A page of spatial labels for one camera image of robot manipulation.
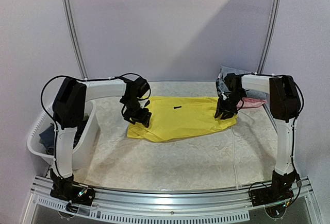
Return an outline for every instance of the beige surface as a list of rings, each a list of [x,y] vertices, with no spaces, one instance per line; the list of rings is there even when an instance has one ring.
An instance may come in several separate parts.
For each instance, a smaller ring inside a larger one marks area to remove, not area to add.
[[[214,82],[153,82],[151,87],[153,96],[217,95]],[[277,142],[263,107],[241,110],[232,129],[152,143],[127,138],[128,123],[121,117],[119,98],[96,103],[101,132],[90,166],[74,171],[78,182],[160,190],[239,187],[271,179]]]

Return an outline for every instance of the white wall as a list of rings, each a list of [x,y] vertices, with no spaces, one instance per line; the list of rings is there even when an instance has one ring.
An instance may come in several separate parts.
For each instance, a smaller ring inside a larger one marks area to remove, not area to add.
[[[16,224],[33,178],[46,168],[26,147],[40,91],[52,76],[79,70],[62,0],[1,0],[0,10],[0,223]]]
[[[70,0],[91,78],[214,80],[220,66],[255,71],[272,0]]]
[[[304,93],[296,161],[330,223],[330,0],[280,1],[265,72],[291,74]]]

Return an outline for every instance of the denim cloth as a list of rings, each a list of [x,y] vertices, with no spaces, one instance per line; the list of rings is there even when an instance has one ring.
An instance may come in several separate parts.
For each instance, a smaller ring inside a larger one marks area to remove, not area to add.
[[[220,67],[220,74],[217,78],[217,91],[218,94],[221,92],[229,92],[226,84],[223,82],[223,79],[226,77],[228,73],[235,73],[236,75],[241,75],[241,74],[248,74],[251,73],[250,71],[243,71],[239,70],[237,68],[229,68],[225,66]],[[252,98],[252,99],[266,99],[266,94],[260,91],[255,91],[255,90],[249,90],[246,92],[247,98]]]

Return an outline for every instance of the yellow cloth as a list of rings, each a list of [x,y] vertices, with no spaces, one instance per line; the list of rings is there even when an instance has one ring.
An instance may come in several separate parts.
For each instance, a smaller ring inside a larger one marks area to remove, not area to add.
[[[129,124],[127,136],[164,142],[211,134],[236,124],[236,116],[214,118],[217,101],[216,97],[151,97],[147,106],[152,113],[150,126]]]

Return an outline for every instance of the robotic arm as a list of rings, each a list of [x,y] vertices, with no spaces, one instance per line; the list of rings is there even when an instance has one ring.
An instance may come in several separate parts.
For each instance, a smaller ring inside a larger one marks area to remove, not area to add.
[[[51,179],[54,182],[51,196],[62,200],[90,205],[94,190],[73,181],[72,147],[77,127],[84,118],[85,102],[93,99],[121,96],[123,118],[135,124],[148,127],[151,113],[145,106],[150,102],[143,95],[150,86],[142,77],[132,81],[123,76],[101,80],[81,81],[66,77],[53,102],[55,132],[54,162]]]
[[[215,118],[227,119],[236,115],[237,103],[246,97],[246,90],[257,90],[270,96],[270,111],[277,126],[277,160],[271,187],[251,191],[253,205],[292,197],[293,182],[297,180],[297,185],[301,186],[294,166],[295,121],[301,112],[301,102],[293,78],[286,75],[228,74],[224,83],[230,94],[220,94]]]

